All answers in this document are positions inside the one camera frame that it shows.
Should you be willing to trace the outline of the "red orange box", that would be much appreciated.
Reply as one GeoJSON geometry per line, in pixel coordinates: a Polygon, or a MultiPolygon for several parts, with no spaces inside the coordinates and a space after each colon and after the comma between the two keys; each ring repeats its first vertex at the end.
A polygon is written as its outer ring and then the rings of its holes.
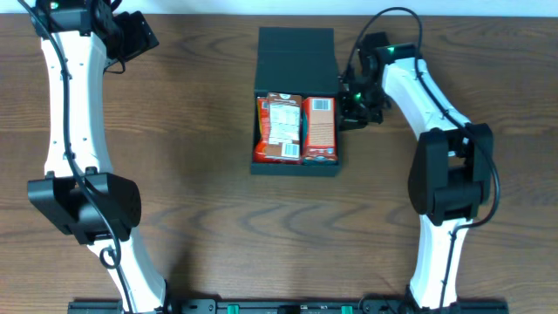
{"type": "Polygon", "coordinates": [[[308,97],[303,102],[303,164],[335,164],[337,156],[335,99],[308,97]]]}

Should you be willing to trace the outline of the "black gift box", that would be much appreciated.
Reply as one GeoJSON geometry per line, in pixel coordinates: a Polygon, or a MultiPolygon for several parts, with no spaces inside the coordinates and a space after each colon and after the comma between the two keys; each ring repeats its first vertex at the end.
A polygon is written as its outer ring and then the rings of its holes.
{"type": "Polygon", "coordinates": [[[252,152],[261,138],[257,98],[279,92],[336,100],[335,135],[338,161],[332,164],[260,163],[251,157],[250,174],[334,177],[342,168],[341,134],[337,109],[340,93],[332,28],[260,27],[254,84],[252,152]]]}

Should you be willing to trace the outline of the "brown and white box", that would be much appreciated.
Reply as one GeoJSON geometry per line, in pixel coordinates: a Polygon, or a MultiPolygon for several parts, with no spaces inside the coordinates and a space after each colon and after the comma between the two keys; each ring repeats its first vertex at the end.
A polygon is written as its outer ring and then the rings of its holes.
{"type": "Polygon", "coordinates": [[[269,92],[269,137],[266,157],[276,160],[300,160],[300,95],[269,92]]]}

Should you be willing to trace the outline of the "red snack pouch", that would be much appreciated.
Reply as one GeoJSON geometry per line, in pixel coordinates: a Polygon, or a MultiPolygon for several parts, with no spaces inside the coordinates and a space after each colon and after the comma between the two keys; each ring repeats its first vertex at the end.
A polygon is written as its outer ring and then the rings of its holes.
{"type": "Polygon", "coordinates": [[[276,160],[266,157],[265,151],[269,137],[269,102],[267,97],[257,98],[257,118],[260,139],[254,148],[253,161],[257,163],[300,164],[302,162],[301,157],[299,161],[276,160]]]}

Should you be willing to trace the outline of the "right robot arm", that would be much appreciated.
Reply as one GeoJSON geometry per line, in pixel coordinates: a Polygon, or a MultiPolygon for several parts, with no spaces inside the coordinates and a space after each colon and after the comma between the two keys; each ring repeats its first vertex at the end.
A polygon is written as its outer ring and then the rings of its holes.
{"type": "Polygon", "coordinates": [[[380,124],[384,109],[396,105],[417,139],[407,189],[419,216],[418,257],[398,312],[459,313],[460,254],[489,197],[493,133],[450,103],[416,44],[391,44],[378,32],[359,39],[356,51],[360,67],[341,77],[341,130],[380,124]]]}

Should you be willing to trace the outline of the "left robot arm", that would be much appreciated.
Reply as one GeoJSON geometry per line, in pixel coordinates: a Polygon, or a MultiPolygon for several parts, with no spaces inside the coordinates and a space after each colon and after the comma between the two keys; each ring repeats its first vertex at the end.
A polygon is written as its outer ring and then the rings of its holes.
{"type": "Polygon", "coordinates": [[[44,177],[28,183],[28,198],[99,259],[120,294],[114,303],[69,308],[170,313],[167,281],[138,230],[139,188],[113,172],[103,109],[104,76],[156,47],[158,39],[140,12],[119,12],[116,1],[37,1],[26,10],[47,65],[51,118],[44,177]]]}

